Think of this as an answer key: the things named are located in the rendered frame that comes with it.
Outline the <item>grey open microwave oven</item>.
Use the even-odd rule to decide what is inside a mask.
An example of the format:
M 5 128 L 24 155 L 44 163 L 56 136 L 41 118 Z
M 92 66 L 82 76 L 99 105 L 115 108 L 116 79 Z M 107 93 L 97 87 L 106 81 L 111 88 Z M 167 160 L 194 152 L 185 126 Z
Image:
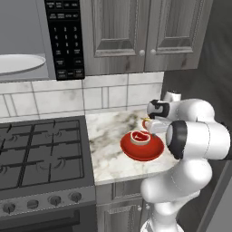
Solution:
M 85 77 L 80 0 L 0 0 L 0 54 L 33 54 L 43 66 L 0 75 L 0 82 Z M 75 70 L 83 69 L 83 77 Z

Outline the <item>white microwave turntable plate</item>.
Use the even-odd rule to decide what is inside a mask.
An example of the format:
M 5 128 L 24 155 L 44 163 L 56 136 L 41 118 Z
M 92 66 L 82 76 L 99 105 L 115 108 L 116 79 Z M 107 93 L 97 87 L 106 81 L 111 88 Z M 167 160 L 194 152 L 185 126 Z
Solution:
M 23 73 L 39 68 L 46 60 L 33 54 L 0 54 L 0 75 Z

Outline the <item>grey wooden drawer front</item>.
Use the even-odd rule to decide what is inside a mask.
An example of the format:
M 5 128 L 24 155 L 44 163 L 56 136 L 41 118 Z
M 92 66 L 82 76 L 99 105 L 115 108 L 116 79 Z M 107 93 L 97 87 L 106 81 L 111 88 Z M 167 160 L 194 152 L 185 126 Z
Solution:
M 111 196 L 113 199 L 130 198 L 140 195 L 142 179 L 127 180 L 112 184 Z

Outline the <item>raw steak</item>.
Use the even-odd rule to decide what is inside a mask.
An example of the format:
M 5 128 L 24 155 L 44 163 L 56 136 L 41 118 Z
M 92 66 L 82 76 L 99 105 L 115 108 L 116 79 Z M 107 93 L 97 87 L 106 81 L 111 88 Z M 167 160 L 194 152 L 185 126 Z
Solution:
M 144 146 L 150 142 L 150 135 L 141 130 L 134 130 L 130 133 L 130 141 L 135 145 Z

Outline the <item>grey gas stove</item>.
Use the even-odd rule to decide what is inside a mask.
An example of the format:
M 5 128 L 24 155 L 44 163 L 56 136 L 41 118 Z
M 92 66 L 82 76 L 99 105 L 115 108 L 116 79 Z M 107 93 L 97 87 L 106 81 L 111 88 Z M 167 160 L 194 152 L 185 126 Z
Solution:
M 70 194 L 80 192 L 75 203 Z M 49 202 L 60 196 L 58 206 Z M 29 209 L 27 202 L 39 201 Z M 15 204 L 11 214 L 5 203 Z M 0 123 L 0 221 L 56 213 L 80 213 L 74 232 L 97 232 L 92 159 L 83 116 Z

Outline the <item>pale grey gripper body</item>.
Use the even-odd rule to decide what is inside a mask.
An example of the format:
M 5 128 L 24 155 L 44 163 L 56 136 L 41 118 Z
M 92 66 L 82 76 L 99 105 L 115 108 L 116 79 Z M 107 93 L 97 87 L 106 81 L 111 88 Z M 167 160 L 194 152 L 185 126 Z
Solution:
M 167 131 L 168 126 L 170 125 L 170 121 L 163 120 L 152 120 L 150 122 L 150 133 L 164 133 Z

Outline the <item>red bowl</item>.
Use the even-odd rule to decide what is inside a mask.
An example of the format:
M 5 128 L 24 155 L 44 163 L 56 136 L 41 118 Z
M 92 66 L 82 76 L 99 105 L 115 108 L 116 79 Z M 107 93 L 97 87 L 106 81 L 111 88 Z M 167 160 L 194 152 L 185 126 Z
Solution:
M 150 142 L 144 146 L 138 146 L 131 142 L 131 131 L 121 138 L 121 149 L 131 159 L 138 161 L 150 161 L 158 158 L 164 151 L 162 140 L 149 132 L 142 130 L 150 135 Z

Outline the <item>grey round stove knob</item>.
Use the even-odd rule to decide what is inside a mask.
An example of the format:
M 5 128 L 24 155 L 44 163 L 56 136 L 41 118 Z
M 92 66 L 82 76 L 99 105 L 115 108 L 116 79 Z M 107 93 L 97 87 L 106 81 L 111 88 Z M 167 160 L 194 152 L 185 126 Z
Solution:
M 3 211 L 5 213 L 11 214 L 12 212 L 15 211 L 15 204 L 13 204 L 13 203 L 5 203 L 3 205 Z
M 51 196 L 49 202 L 53 206 L 58 206 L 61 203 L 62 199 L 60 196 Z
M 36 199 L 31 199 L 27 202 L 27 207 L 29 209 L 35 209 L 38 208 L 38 206 L 39 206 L 39 201 Z
M 73 192 L 70 194 L 70 200 L 78 203 L 82 199 L 82 194 L 80 192 Z

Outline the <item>grey wooden base cupboard door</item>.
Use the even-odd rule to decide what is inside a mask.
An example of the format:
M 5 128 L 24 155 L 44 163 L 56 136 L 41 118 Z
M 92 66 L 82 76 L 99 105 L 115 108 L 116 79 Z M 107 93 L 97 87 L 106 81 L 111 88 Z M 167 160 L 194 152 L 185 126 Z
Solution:
M 139 232 L 142 199 L 135 198 L 97 207 L 98 232 Z

